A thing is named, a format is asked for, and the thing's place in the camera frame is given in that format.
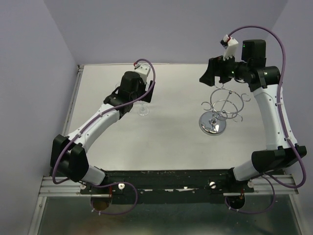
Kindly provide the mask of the chrome wine glass rack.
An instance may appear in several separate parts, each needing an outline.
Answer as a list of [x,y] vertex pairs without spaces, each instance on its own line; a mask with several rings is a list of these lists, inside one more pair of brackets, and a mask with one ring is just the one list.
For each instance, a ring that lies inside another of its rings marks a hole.
[[201,103],[204,113],[199,118],[199,127],[207,135],[221,135],[227,127],[227,121],[242,122],[245,104],[251,98],[247,93],[238,93],[224,86],[215,86],[209,100]]

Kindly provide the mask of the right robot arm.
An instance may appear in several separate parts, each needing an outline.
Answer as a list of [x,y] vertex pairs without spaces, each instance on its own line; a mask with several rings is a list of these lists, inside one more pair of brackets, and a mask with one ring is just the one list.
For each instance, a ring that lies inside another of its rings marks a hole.
[[224,54],[208,60],[208,67],[199,81],[210,87],[215,85],[216,77],[221,84],[232,79],[247,84],[257,101],[266,138],[265,150],[254,151],[249,161],[234,167],[233,175],[225,179],[225,187],[235,192],[250,178],[296,162],[303,167],[302,158],[307,150],[298,144],[289,124],[283,99],[283,72],[276,66],[266,65],[266,42],[243,41],[240,62],[235,60],[239,44],[236,39],[225,36],[220,43],[225,48]]

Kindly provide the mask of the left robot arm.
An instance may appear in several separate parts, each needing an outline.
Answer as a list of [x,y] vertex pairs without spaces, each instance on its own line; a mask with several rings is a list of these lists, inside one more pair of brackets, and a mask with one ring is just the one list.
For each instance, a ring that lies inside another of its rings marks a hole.
[[108,189],[105,172],[89,164],[87,152],[106,129],[132,109],[134,102],[151,101],[154,82],[147,83],[149,73],[150,69],[144,66],[125,72],[120,86],[105,98],[87,122],[68,136],[54,138],[50,159],[53,183],[59,183],[56,174],[61,173],[66,180],[90,183],[97,193]]

